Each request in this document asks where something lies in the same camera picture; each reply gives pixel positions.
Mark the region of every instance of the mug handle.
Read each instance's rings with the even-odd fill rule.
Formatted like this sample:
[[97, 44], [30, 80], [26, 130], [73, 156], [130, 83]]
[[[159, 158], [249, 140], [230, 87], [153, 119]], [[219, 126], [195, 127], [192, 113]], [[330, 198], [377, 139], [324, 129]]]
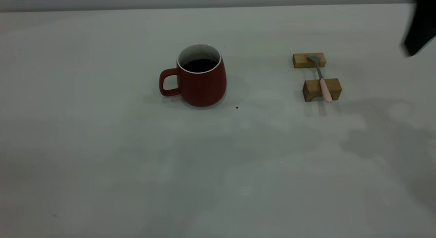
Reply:
[[173, 96], [173, 95], [179, 95], [179, 88], [176, 89], [164, 89], [164, 80], [168, 76], [171, 75], [177, 75], [177, 69], [167, 69], [164, 70], [162, 73], [160, 73], [159, 78], [159, 90], [160, 93], [164, 96]]

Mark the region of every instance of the spoon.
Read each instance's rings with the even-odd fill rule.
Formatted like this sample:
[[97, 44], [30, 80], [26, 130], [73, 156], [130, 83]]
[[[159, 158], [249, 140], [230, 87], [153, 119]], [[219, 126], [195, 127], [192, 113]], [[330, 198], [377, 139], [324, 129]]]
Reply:
[[321, 70], [320, 70], [319, 62], [320, 62], [321, 58], [317, 55], [309, 55], [309, 56], [307, 56], [307, 58], [309, 58], [310, 60], [312, 60], [316, 63], [316, 70], [318, 70], [318, 75], [320, 77], [320, 86], [321, 86], [321, 92], [323, 93], [324, 101], [326, 103], [331, 103], [333, 101], [333, 99], [331, 98], [330, 91], [328, 91], [326, 81], [324, 80], [323, 75], [322, 75]]

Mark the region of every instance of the wooden block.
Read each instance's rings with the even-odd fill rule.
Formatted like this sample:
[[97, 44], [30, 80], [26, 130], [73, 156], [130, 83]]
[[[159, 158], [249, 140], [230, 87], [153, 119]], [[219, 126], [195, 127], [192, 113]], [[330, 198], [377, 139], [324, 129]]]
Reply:
[[294, 68], [316, 68], [316, 63], [307, 58], [308, 55], [317, 55], [321, 57], [320, 67], [325, 67], [326, 58], [324, 57], [324, 53], [297, 53], [294, 54], [292, 58]]
[[[337, 78], [326, 79], [326, 84], [328, 90], [330, 91], [331, 98], [333, 100], [338, 100], [341, 94], [342, 87]], [[302, 88], [302, 93], [304, 95], [304, 100], [306, 102], [311, 102], [314, 97], [322, 96], [320, 81], [319, 79], [304, 81], [304, 86]]]

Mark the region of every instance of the metal spoon head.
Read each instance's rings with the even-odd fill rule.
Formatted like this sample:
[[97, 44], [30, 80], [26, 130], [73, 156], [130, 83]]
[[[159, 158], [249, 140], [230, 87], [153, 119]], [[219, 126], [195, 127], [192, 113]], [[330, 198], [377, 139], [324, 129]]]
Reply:
[[309, 58], [310, 60], [318, 63], [321, 61], [321, 57], [317, 56], [317, 55], [308, 55], [307, 58]]

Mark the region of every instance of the pink spoon handle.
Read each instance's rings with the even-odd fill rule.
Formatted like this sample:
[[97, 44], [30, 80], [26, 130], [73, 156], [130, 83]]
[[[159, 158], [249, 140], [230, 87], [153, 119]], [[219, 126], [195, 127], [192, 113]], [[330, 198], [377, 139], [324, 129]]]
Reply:
[[322, 78], [320, 79], [321, 92], [323, 93], [324, 101], [326, 103], [331, 103], [333, 99], [331, 98], [330, 91], [328, 91], [326, 81]]

